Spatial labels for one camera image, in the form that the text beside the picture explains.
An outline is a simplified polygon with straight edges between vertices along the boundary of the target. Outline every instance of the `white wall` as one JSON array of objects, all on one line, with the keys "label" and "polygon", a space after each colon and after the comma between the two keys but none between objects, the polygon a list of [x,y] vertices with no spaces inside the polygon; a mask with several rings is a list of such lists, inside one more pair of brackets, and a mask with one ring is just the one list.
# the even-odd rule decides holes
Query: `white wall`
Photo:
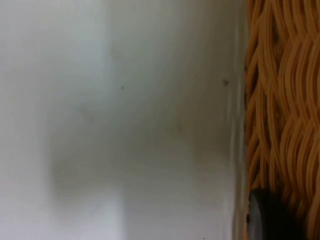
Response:
[{"label": "white wall", "polygon": [[0,239],[241,237],[245,26],[240,0],[0,1]]}]

